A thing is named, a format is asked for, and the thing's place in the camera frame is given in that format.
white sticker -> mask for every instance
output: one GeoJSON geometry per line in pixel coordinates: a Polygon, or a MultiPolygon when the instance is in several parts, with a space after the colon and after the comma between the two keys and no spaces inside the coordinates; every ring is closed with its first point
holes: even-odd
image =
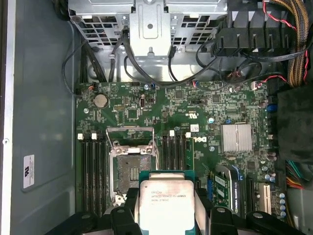
{"type": "Polygon", "coordinates": [[[224,194],[222,191],[220,191],[219,189],[217,190],[217,193],[218,193],[220,196],[225,197],[225,194],[224,194]]]}
{"type": "Polygon", "coordinates": [[[35,155],[24,157],[24,171],[23,171],[23,188],[28,188],[35,183],[35,155]]]}
{"type": "Polygon", "coordinates": [[[222,185],[223,187],[225,187],[226,183],[225,183],[225,180],[222,180],[221,178],[215,176],[215,181],[217,183],[219,183],[220,185],[222,185]]]}
{"type": "Polygon", "coordinates": [[[190,132],[199,132],[199,124],[191,124],[190,132]]]}

silver chipset heatsink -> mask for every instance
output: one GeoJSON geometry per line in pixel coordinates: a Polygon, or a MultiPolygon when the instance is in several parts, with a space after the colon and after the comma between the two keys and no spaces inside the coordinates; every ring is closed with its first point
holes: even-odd
{"type": "Polygon", "coordinates": [[[222,152],[252,151],[250,124],[222,125],[222,152]]]}

pcie slot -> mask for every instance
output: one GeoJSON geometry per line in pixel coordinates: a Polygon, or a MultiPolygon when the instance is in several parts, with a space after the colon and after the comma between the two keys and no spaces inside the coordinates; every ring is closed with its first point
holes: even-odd
{"type": "Polygon", "coordinates": [[[81,145],[81,154],[82,154],[82,158],[81,158],[81,166],[82,166],[82,194],[83,194],[83,210],[87,211],[87,197],[86,197],[86,193],[87,193],[87,178],[86,178],[86,142],[82,141],[80,143],[81,145]]]}
{"type": "Polygon", "coordinates": [[[260,211],[271,214],[270,187],[267,184],[259,184],[260,191],[260,211]]]}
{"type": "Polygon", "coordinates": [[[162,155],[163,155],[163,169],[169,170],[169,156],[168,156],[168,138],[167,135],[164,134],[162,136],[162,155]]]}
{"type": "Polygon", "coordinates": [[[254,180],[250,177],[246,179],[246,212],[255,211],[254,206],[254,180]]]}

integrated circuit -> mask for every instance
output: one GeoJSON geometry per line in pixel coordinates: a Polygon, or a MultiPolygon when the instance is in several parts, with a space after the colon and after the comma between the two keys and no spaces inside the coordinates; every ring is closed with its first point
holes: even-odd
{"type": "Polygon", "coordinates": [[[184,92],[183,91],[176,91],[175,92],[175,98],[176,99],[183,99],[184,98],[184,92]]]}
{"type": "Polygon", "coordinates": [[[220,102],[220,95],[219,94],[212,95],[212,102],[213,103],[219,103],[220,102]]]}

capacitor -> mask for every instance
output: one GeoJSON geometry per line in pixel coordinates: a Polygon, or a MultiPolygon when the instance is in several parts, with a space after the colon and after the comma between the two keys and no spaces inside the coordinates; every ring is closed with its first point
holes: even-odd
{"type": "Polygon", "coordinates": [[[269,181],[272,182],[272,183],[275,183],[275,177],[271,176],[271,177],[269,178],[269,181]]]}
{"type": "Polygon", "coordinates": [[[264,165],[263,167],[262,167],[262,171],[267,171],[268,170],[268,167],[266,166],[266,165],[264,165]]]}
{"type": "Polygon", "coordinates": [[[276,152],[268,152],[268,156],[276,157],[277,154],[276,154],[276,152]]]}
{"type": "Polygon", "coordinates": [[[286,217],[286,212],[284,211],[278,211],[277,214],[280,215],[281,217],[286,217]]]}
{"type": "Polygon", "coordinates": [[[275,173],[274,171],[272,171],[272,170],[269,170],[269,171],[268,171],[268,174],[269,174],[270,176],[272,176],[272,177],[276,177],[276,173],[275,173]]]}
{"type": "Polygon", "coordinates": [[[268,156],[268,159],[269,159],[270,161],[276,161],[276,160],[277,160],[277,157],[268,156]]]}
{"type": "Polygon", "coordinates": [[[277,199],[276,199],[276,202],[277,202],[278,204],[280,204],[280,205],[286,204],[286,201],[285,201],[284,199],[280,199],[280,198],[277,198],[277,199]]]}
{"type": "Polygon", "coordinates": [[[266,102],[260,102],[258,104],[258,108],[260,108],[260,109],[264,109],[264,108],[266,108],[266,106],[267,106],[266,102]]]}
{"type": "Polygon", "coordinates": [[[285,194],[283,192],[277,192],[276,193],[276,197],[279,197],[280,199],[284,199],[285,198],[285,194]]]}
{"type": "Polygon", "coordinates": [[[214,123],[214,118],[210,117],[210,118],[207,120],[207,123],[213,124],[213,123],[214,123]]]}
{"type": "Polygon", "coordinates": [[[269,174],[263,174],[262,175],[263,176],[263,179],[265,179],[265,180],[269,180],[270,179],[270,175],[269,174]]]}
{"type": "Polygon", "coordinates": [[[284,205],[278,204],[276,207],[277,207],[277,209],[279,209],[281,211],[285,211],[286,210],[286,207],[284,205]]]}

